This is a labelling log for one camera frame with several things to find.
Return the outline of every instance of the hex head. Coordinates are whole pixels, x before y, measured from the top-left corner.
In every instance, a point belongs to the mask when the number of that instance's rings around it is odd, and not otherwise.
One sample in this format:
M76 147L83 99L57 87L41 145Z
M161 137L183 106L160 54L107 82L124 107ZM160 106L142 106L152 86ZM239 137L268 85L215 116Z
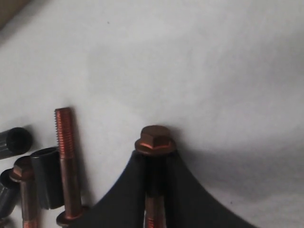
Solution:
M34 179L34 170L30 157L24 156L17 159L9 176L15 182Z
M147 126L141 132L140 145L152 150L169 147L171 143L170 131L164 126Z

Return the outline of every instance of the threaded shank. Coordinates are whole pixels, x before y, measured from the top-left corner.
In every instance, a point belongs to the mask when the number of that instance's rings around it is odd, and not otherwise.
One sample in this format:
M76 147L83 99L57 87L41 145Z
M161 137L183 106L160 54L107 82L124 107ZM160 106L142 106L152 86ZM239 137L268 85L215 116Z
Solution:
M74 157L73 118L70 108L55 110L57 140L61 159Z
M23 221L23 228L38 228L37 221Z

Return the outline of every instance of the white cloth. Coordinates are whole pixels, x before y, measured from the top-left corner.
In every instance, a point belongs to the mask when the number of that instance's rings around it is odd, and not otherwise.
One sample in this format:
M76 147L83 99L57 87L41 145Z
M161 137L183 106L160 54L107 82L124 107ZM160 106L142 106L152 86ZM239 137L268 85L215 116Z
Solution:
M0 75L0 129L30 127L32 151L56 144L54 109L75 108L84 202L163 124L225 206L261 228L304 225L302 0L37 0L0 31Z

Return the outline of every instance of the cylindrical spacer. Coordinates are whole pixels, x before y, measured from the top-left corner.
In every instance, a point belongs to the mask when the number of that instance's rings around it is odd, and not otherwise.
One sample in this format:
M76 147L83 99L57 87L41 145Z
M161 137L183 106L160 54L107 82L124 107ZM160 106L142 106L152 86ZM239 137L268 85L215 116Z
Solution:
M64 199L57 147L50 147L33 153L31 161L41 208L56 209L63 206Z
M22 127L0 133L0 159L28 152L32 146L31 134Z
M0 175L0 218L6 218L14 210L19 198L20 185L10 179L10 170Z

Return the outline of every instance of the bolt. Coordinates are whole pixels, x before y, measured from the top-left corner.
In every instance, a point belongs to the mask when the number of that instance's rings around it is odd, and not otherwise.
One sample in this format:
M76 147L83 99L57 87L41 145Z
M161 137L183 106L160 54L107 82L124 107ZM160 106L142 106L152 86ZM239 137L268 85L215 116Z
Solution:
M81 205L75 159L72 110L70 108L56 109L55 116L65 201L65 211L57 217L57 224L62 227L68 227L72 221L84 213L86 207Z
M163 155L176 150L170 130L164 126L152 125L142 129L141 137L135 142L138 152L148 155L146 174L146 216L145 228L164 228Z
M135 142L135 149L145 155L160 156L175 151L176 145L168 128L152 125L142 129L140 139Z
M164 228L164 200L160 197L146 197L145 228Z
M37 228L37 191L30 157L17 159L9 176L12 181L20 183L23 228Z

